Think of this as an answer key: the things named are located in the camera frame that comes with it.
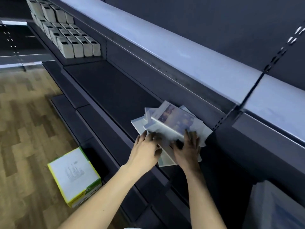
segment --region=hand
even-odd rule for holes
[[[180,165],[184,173],[193,170],[200,170],[198,163],[198,154],[200,152],[199,141],[200,139],[197,137],[196,132],[188,133],[188,131],[185,130],[184,145],[182,149],[178,148],[175,141],[172,141],[170,144],[173,148],[178,165]]]
[[[150,171],[161,155],[162,149],[158,149],[161,138],[155,138],[156,133],[152,132],[147,137],[147,131],[137,137],[130,153],[126,166],[137,178],[142,177]]]

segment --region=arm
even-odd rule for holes
[[[147,131],[135,141],[128,162],[81,207],[79,207],[59,229],[106,229],[120,207],[128,191],[157,163],[162,150],[157,148],[159,139]]]
[[[196,132],[184,134],[184,146],[180,150],[172,142],[176,160],[183,169],[189,188],[189,204],[192,229],[226,229],[226,226],[214,204],[206,186],[198,163],[199,138]]]

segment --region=herringbone wood floor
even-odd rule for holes
[[[61,94],[43,68],[0,70],[0,228],[57,228],[73,211],[47,164],[77,145],[49,103]],[[124,228],[116,215],[109,228]]]

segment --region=forearm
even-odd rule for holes
[[[60,229],[106,229],[137,180],[138,177],[131,173],[127,166],[122,166],[98,192],[61,225]]]
[[[192,229],[226,228],[200,169],[185,172],[189,188]]]

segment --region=floor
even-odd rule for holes
[[[59,94],[43,67],[0,70],[0,228],[57,228],[74,212],[47,167],[77,147],[49,103]],[[109,228],[126,226],[118,212]]]

